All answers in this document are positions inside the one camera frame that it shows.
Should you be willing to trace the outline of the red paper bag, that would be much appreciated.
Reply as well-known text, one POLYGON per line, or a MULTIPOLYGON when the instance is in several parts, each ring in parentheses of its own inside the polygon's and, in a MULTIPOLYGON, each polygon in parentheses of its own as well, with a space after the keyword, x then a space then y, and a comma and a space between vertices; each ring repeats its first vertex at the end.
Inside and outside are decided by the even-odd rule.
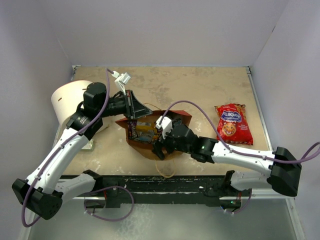
POLYGON ((175 150, 173 145, 165 147, 161 144, 162 131, 156 128, 156 120, 165 112, 153 104, 149 104, 153 113, 148 116, 130 120, 122 118, 115 123, 125 129, 126 142, 143 157, 153 161, 174 160, 182 152, 175 150))

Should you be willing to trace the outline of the small white green box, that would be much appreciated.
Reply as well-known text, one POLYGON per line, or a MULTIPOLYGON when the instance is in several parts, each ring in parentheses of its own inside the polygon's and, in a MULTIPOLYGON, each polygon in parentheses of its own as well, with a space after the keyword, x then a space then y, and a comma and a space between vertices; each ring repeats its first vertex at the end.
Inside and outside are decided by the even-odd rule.
POLYGON ((93 151, 94 150, 94 140, 91 139, 81 148, 82 151, 93 151))

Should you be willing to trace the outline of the red cookie snack bag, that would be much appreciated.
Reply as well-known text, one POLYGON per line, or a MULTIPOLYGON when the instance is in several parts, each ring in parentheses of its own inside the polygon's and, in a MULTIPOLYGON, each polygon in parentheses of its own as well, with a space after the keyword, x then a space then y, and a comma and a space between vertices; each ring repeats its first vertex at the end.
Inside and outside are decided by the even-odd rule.
POLYGON ((227 144, 254 144, 246 116, 246 105, 229 103, 215 106, 219 117, 217 131, 227 144))

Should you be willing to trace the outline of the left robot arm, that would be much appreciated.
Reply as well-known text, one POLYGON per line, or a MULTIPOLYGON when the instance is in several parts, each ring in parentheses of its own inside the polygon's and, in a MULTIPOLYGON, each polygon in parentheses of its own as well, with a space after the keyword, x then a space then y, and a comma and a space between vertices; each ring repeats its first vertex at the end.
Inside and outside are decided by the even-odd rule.
POLYGON ((110 97, 109 87, 101 82, 89 84, 83 101, 77 105, 60 140, 44 161, 26 179, 14 181, 12 190, 22 205, 22 214, 30 210, 39 218, 49 220, 74 197, 101 194, 103 177, 92 170, 85 170, 64 183, 59 180, 77 153, 103 126, 103 118, 124 115, 128 120, 135 120, 152 114, 132 90, 119 91, 110 97))

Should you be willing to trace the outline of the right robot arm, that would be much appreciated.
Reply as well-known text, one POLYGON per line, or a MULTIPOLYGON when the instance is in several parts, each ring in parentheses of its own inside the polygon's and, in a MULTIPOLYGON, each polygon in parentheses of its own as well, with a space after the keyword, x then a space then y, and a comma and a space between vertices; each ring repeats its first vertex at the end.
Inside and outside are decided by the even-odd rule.
POLYGON ((271 188, 275 192, 296 197, 302 166, 289 150, 253 150, 224 145, 213 138, 197 136, 184 124, 165 127, 156 125, 160 136, 152 142, 152 152, 164 160, 174 151, 189 154, 200 163, 229 164, 248 169, 248 172, 229 171, 222 190, 228 196, 248 189, 271 188))

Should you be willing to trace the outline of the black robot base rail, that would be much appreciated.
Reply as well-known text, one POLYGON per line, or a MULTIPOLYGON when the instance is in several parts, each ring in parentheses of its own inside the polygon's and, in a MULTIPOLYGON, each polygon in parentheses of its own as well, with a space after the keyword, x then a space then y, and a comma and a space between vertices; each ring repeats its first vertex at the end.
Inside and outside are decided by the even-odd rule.
POLYGON ((155 175, 104 175, 99 189, 103 192, 83 193, 87 200, 106 200, 106 208, 121 204, 182 204, 223 206, 238 209, 250 190, 231 187, 227 175, 176 175, 164 178, 155 175))

